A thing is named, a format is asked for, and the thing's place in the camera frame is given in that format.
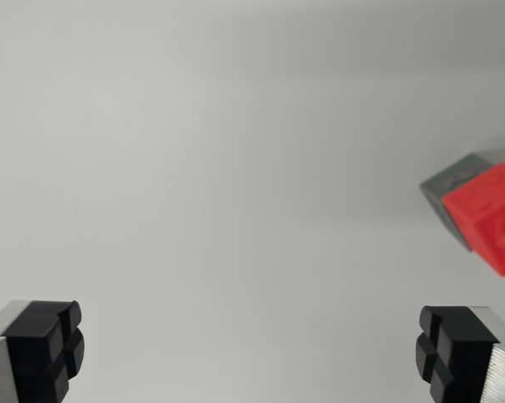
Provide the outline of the black-padded metal gripper right finger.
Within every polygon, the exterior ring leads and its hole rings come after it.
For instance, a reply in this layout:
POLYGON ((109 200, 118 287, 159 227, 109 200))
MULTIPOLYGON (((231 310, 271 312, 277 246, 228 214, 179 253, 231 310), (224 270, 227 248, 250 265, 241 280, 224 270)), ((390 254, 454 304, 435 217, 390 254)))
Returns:
POLYGON ((435 402, 505 402, 505 322, 487 306, 424 306, 415 344, 435 402))

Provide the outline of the black-padded metal gripper left finger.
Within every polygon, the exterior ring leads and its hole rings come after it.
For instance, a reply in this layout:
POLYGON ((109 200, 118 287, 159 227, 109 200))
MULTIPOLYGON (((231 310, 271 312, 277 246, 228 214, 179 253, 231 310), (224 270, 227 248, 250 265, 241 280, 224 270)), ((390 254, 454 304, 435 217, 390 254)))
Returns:
POLYGON ((10 301, 0 310, 0 402, 64 400, 85 341, 77 301, 10 301))

